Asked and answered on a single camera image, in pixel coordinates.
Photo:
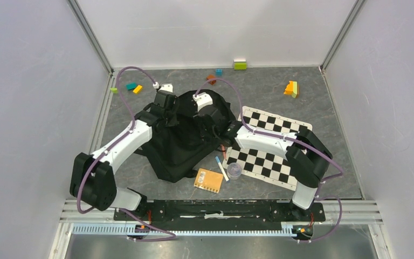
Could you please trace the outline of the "white blue marker pen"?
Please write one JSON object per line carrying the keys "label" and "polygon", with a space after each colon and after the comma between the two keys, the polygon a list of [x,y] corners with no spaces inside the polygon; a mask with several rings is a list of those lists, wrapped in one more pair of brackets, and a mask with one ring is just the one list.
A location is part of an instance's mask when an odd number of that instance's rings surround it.
{"label": "white blue marker pen", "polygon": [[220,171],[221,171],[221,173],[222,173],[222,175],[223,175],[223,177],[224,177],[225,181],[226,181],[226,182],[229,182],[229,181],[230,181],[230,179],[229,179],[229,177],[228,177],[228,175],[227,175],[227,173],[226,173],[226,171],[225,171],[225,169],[224,169],[224,167],[223,167],[223,165],[222,165],[222,162],[220,161],[219,157],[218,157],[218,156],[216,156],[216,157],[215,157],[215,159],[216,159],[216,161],[217,161],[217,164],[218,164],[218,166],[219,166],[219,169],[220,169]]}

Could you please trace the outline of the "black white chessboard mat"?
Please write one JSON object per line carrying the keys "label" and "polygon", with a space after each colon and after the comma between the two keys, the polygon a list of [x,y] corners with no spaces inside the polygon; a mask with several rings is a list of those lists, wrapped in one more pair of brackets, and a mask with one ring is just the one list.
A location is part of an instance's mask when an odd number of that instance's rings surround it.
{"label": "black white chessboard mat", "polygon": [[[259,127],[280,133],[298,133],[300,130],[312,130],[308,122],[298,121],[256,108],[243,106],[245,122],[251,127]],[[237,163],[241,175],[249,176],[289,190],[296,189],[296,178],[290,175],[290,166],[285,158],[256,149],[229,147],[222,165]]]}

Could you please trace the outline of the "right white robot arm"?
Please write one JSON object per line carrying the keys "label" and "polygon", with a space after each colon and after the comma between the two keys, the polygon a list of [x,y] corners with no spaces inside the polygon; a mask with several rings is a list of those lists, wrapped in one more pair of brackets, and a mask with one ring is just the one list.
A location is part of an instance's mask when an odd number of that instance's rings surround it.
{"label": "right white robot arm", "polygon": [[227,119],[213,104],[198,107],[197,116],[208,132],[227,146],[261,151],[287,161],[289,172],[297,181],[290,214],[296,220],[304,220],[311,214],[319,184],[334,161],[309,128],[303,125],[292,128],[283,118],[255,111],[245,112],[239,121]]}

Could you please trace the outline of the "clear paperclip jar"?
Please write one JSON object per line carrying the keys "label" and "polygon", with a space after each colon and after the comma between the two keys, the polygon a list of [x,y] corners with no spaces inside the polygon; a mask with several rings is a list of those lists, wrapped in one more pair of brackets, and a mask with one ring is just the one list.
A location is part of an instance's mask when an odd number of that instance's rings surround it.
{"label": "clear paperclip jar", "polygon": [[229,179],[238,179],[242,174],[242,167],[240,164],[233,162],[227,166],[226,173]]}

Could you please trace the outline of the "orange pencil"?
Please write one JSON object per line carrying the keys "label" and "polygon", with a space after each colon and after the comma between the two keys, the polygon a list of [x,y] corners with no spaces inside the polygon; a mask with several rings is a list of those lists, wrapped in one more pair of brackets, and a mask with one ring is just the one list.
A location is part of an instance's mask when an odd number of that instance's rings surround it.
{"label": "orange pencil", "polygon": [[226,159],[227,158],[227,156],[226,156],[226,148],[223,145],[221,145],[220,148],[221,148],[221,151],[222,151],[222,154],[223,154],[223,158]]}

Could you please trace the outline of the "brown spiral notebook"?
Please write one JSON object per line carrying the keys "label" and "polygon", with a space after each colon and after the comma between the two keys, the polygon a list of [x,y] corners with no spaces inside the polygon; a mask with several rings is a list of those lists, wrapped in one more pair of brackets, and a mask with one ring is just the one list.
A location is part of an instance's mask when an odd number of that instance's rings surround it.
{"label": "brown spiral notebook", "polygon": [[194,187],[219,193],[224,177],[222,174],[200,168],[197,172]]}

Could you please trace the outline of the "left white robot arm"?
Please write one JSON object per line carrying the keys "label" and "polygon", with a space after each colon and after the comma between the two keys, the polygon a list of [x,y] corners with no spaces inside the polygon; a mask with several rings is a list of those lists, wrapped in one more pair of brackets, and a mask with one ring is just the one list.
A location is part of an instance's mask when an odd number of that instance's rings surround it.
{"label": "left white robot arm", "polygon": [[127,209],[135,220],[143,219],[148,206],[142,195],[118,188],[115,173],[119,167],[143,144],[149,142],[157,131],[163,129],[177,110],[177,97],[169,90],[159,90],[149,111],[142,110],[120,134],[108,144],[91,154],[79,153],[74,159],[70,194],[77,198],[77,209],[85,202],[97,210],[109,207]]}

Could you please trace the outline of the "black student backpack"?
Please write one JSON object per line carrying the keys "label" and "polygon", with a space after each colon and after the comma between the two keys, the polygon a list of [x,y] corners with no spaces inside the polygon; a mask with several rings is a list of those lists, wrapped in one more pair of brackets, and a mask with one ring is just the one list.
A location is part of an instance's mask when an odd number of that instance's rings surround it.
{"label": "black student backpack", "polygon": [[[213,105],[222,113],[232,113],[230,103],[220,94],[212,90],[202,92],[211,96]],[[224,144],[201,132],[196,123],[197,106],[192,98],[194,94],[194,91],[188,91],[177,96],[180,100],[177,126],[164,127],[157,131],[149,142],[135,152],[148,159],[158,179],[177,182],[182,178],[194,177],[194,167]]]}

